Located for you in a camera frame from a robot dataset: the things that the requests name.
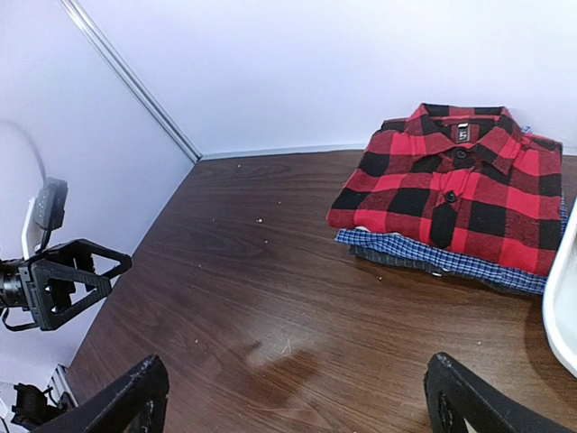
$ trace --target clothing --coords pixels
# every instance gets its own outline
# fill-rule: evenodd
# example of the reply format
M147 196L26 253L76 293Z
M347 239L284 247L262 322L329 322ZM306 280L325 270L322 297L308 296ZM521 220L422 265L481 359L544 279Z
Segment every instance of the clothing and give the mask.
M565 200L561 201L561 229L562 235L567 227L567 208ZM351 246L361 247L373 251L368 260L381 263L377 254L384 253L399 259L429 263L432 268L422 268L427 272L440 270L441 274L452 274L466 278L472 278L492 283L497 290L515 290L526 293L542 295L545 291L546 277L520 271L518 269L504 268L495 263L489 263L475 257L458 253L449 253L429 245L408 239L398 233L374 234L366 230L339 230L336 241Z
M501 286L496 282L491 280L487 280L485 278L475 279L471 275L466 272L448 272L445 271L443 268L438 266L434 266L429 262L424 262L421 260L411 260L405 257L397 257L396 255L387 254L387 253L380 253L378 251L372 250L370 248L363 248L358 245L351 245L349 246L349 254L355 255L362 259L368 260L373 263L378 264L385 264L388 266L395 266L399 268L409 268L409 269L419 269L420 271L425 271L427 273L431 273L437 277L444 277L447 275L453 277L460 277L466 278L468 280L477 280L485 284L486 286L490 287L491 289L503 292L512 292L516 290L512 290L507 286Z
M372 136L327 220L546 276L561 241L561 153L505 107L423 104Z

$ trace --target white wall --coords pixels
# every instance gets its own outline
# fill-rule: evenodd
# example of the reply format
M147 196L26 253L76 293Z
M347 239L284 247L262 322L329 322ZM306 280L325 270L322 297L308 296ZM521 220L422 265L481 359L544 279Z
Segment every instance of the white wall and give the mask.
M56 2L0 3L0 118L28 130L48 174L69 183L54 243L85 237L132 253L191 169ZM40 185L23 138L0 123L2 259L22 254L27 199ZM72 360L96 312L57 332L0 326L0 382L45 385L56 363Z
M79 1L206 155L364 146L421 101L577 151L573 0Z

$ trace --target clothing tag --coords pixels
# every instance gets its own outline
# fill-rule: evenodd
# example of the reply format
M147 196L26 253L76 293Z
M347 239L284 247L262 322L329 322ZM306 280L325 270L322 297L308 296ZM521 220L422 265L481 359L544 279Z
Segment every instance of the clothing tag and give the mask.
M469 124L458 124L457 125L457 143L467 143L470 140Z

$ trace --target wood grain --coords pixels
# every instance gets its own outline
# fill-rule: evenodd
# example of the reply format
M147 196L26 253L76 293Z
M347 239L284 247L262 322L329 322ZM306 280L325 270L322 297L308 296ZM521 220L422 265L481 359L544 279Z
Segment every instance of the wood grain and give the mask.
M156 353L167 432L427 432L423 374L446 351L577 429L577 380L547 345L539 298L388 269L333 241L325 215L359 159L200 162L80 348L77 396ZM572 203L577 158L564 168Z

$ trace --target white container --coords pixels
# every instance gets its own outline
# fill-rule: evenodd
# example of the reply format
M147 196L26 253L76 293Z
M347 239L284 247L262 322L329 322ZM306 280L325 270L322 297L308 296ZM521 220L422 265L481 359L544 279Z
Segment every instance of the white container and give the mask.
M549 345L577 376L577 206L572 210L543 297L543 321Z

